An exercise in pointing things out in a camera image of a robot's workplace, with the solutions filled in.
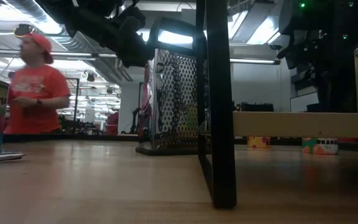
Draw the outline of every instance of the red cap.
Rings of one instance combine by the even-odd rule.
[[[39,46],[41,46],[41,48],[45,51],[45,63],[46,64],[53,63],[53,57],[50,54],[52,51],[52,45],[50,41],[46,37],[40,34],[32,33],[27,35],[30,36],[34,40],[34,42],[37,43]]]

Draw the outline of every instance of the red t-shirt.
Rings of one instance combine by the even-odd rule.
[[[49,99],[68,96],[70,91],[65,77],[55,68],[43,65],[39,68],[25,67],[15,72],[8,102],[23,96],[33,99]],[[32,106],[21,108],[11,103],[8,134],[38,134],[51,132],[60,127],[55,109]]]

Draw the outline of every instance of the man's hand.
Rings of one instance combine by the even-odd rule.
[[[37,105],[37,100],[33,99],[33,98],[28,98],[28,97],[16,97],[13,100],[14,103],[17,103],[20,107],[22,108],[28,108],[30,106],[35,106]]]

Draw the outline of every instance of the perforated metal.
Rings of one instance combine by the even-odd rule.
[[[157,79],[158,146],[197,144],[196,61],[159,50]]]

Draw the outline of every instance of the wooden table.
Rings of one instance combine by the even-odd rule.
[[[147,157],[135,142],[5,144],[0,224],[358,223],[358,153],[236,147],[238,206],[216,210],[196,156]]]

